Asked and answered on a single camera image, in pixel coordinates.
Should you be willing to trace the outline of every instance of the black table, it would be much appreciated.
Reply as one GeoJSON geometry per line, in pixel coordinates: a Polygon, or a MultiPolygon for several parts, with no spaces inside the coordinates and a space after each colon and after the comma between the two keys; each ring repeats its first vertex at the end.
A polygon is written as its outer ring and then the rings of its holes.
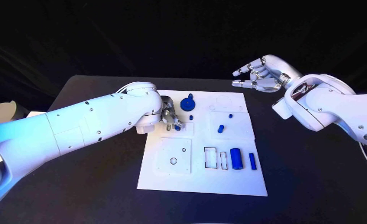
{"type": "Polygon", "coordinates": [[[367,161],[332,125],[283,120],[283,97],[229,80],[74,76],[50,110],[114,93],[133,81],[162,90],[244,92],[268,197],[137,189],[146,135],[136,129],[50,161],[0,201],[0,223],[367,223],[367,161]]]}

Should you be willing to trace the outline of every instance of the blue object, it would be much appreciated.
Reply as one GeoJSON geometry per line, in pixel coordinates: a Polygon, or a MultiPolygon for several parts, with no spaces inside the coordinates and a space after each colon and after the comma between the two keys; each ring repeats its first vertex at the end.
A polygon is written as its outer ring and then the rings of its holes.
{"type": "Polygon", "coordinates": [[[235,170],[244,169],[242,156],[240,148],[231,149],[232,168],[235,170]]]}
{"type": "Polygon", "coordinates": [[[221,134],[224,133],[224,129],[225,129],[225,126],[221,125],[221,126],[219,126],[219,129],[218,129],[218,132],[219,132],[221,134]]]}
{"type": "Polygon", "coordinates": [[[251,169],[252,169],[252,170],[257,170],[257,162],[255,162],[254,153],[250,154],[250,157],[251,157],[251,169]]]}
{"type": "Polygon", "coordinates": [[[185,111],[195,109],[193,94],[189,94],[189,97],[182,100],[181,106],[185,111]]]}

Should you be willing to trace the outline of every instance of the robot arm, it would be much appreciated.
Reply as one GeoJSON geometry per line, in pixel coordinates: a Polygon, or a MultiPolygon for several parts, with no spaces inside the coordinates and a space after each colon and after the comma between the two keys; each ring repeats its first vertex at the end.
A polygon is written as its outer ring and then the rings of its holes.
{"type": "Polygon", "coordinates": [[[137,82],[129,85],[127,93],[110,94],[0,124],[0,199],[22,177],[50,160],[133,126],[139,134],[152,132],[162,120],[183,126],[170,97],[160,96],[153,83],[137,82]]]}
{"type": "Polygon", "coordinates": [[[234,76],[248,71],[251,80],[235,80],[232,85],[264,92],[276,92],[284,86],[286,97],[273,106],[284,119],[294,115],[313,131],[336,123],[356,141],[367,144],[367,94],[356,95],[350,86],[330,75],[303,76],[274,55],[257,59],[234,76]]]}

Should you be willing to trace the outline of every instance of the black curtain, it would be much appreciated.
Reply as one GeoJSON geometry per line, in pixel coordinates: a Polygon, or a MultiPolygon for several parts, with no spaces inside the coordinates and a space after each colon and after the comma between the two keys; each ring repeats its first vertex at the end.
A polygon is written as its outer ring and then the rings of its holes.
{"type": "Polygon", "coordinates": [[[31,110],[75,74],[232,79],[267,54],[366,93],[366,0],[2,0],[0,13],[0,102],[31,110]]]}

